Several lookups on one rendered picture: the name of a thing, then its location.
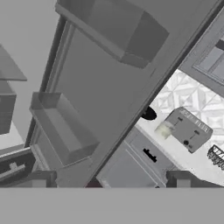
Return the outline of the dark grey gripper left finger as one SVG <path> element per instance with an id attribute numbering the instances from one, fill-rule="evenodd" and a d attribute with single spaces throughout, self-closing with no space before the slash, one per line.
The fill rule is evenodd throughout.
<path id="1" fill-rule="evenodd" d="M 57 172 L 56 171 L 35 171 L 29 174 L 26 178 L 12 182 L 6 187 L 56 187 Z"/>

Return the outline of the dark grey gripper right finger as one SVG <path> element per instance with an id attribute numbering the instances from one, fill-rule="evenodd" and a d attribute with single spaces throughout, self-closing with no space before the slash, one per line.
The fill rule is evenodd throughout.
<path id="1" fill-rule="evenodd" d="M 189 171 L 168 171 L 167 187 L 171 188 L 221 188 L 221 185 L 197 178 Z"/>

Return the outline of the glass of lemonade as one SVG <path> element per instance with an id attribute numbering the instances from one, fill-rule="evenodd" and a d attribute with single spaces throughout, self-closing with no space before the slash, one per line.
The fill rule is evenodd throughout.
<path id="1" fill-rule="evenodd" d="M 155 129 L 155 133 L 162 137 L 163 139 L 167 139 L 172 132 L 174 131 L 174 126 L 167 121 L 161 122 Z"/>

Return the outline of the small grey fridge door bin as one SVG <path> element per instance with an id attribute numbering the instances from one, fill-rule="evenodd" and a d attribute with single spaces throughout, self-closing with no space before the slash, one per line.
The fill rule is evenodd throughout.
<path id="1" fill-rule="evenodd" d="M 99 140 L 62 93 L 34 92 L 30 111 L 63 166 L 94 153 Z"/>

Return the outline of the black bowl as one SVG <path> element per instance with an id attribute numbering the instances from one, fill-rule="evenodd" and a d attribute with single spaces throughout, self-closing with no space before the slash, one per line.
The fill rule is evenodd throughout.
<path id="1" fill-rule="evenodd" d="M 142 118 L 148 121 L 153 121 L 157 118 L 157 113 L 152 107 L 148 107 L 142 114 Z"/>

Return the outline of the grey fridge crisper drawer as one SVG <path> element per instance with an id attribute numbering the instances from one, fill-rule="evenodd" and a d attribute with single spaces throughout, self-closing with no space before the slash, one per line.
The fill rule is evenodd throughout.
<path id="1" fill-rule="evenodd" d="M 0 135 L 8 134 L 17 94 L 6 80 L 0 80 Z"/>

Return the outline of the grey fridge door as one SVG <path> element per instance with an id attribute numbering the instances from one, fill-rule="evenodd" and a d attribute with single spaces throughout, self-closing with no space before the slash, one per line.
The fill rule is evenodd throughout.
<path id="1" fill-rule="evenodd" d="M 128 1 L 169 32 L 154 60 L 144 68 L 117 61 L 59 14 L 63 27 L 57 54 L 45 89 L 39 92 L 62 93 L 99 140 L 90 157 L 63 166 L 32 117 L 31 151 L 42 169 L 57 172 L 59 187 L 88 186 L 117 148 L 128 144 L 143 112 L 224 6 L 224 0 Z"/>

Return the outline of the grey fridge shelf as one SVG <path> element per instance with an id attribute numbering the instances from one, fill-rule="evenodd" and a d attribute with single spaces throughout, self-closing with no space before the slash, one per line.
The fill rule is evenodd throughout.
<path id="1" fill-rule="evenodd" d="M 0 81 L 27 81 L 9 53 L 0 44 Z"/>

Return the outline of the large grey fridge door bin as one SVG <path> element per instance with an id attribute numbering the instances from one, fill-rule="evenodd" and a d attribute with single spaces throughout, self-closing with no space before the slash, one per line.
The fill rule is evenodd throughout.
<path id="1" fill-rule="evenodd" d="M 150 64 L 169 32 L 128 0 L 57 0 L 55 10 L 117 61 Z"/>

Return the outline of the dark freezer drawer front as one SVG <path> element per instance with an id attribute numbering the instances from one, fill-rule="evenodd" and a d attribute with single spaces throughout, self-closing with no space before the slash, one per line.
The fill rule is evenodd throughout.
<path id="1" fill-rule="evenodd" d="M 0 187 L 5 187 L 20 179 L 26 178 L 31 172 L 36 162 L 30 150 L 24 150 L 6 157 L 0 157 L 0 175 L 11 170 L 10 164 L 15 163 L 17 166 L 23 165 L 24 169 L 3 180 L 0 180 Z"/>

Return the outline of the grey drawer front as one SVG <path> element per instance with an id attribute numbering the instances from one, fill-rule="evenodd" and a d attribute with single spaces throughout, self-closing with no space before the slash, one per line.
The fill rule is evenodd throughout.
<path id="1" fill-rule="evenodd" d="M 139 154 L 143 161 L 154 170 L 161 180 L 166 183 L 166 172 L 175 168 L 174 163 L 136 128 L 130 132 L 127 143 Z M 144 154 L 144 148 L 149 149 L 150 153 L 157 157 L 156 163 L 153 163 L 152 160 Z"/>

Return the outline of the silver toaster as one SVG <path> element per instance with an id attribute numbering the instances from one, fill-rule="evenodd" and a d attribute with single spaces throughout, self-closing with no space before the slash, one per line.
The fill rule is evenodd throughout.
<path id="1" fill-rule="evenodd" d="M 213 134 L 213 129 L 184 107 L 175 108 L 165 120 L 173 127 L 172 135 L 190 153 L 197 151 Z"/>

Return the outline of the grey wall cupboard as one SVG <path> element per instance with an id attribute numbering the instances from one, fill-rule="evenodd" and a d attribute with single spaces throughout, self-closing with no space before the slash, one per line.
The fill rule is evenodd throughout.
<path id="1" fill-rule="evenodd" d="M 208 26 L 179 70 L 224 97 L 224 9 Z"/>

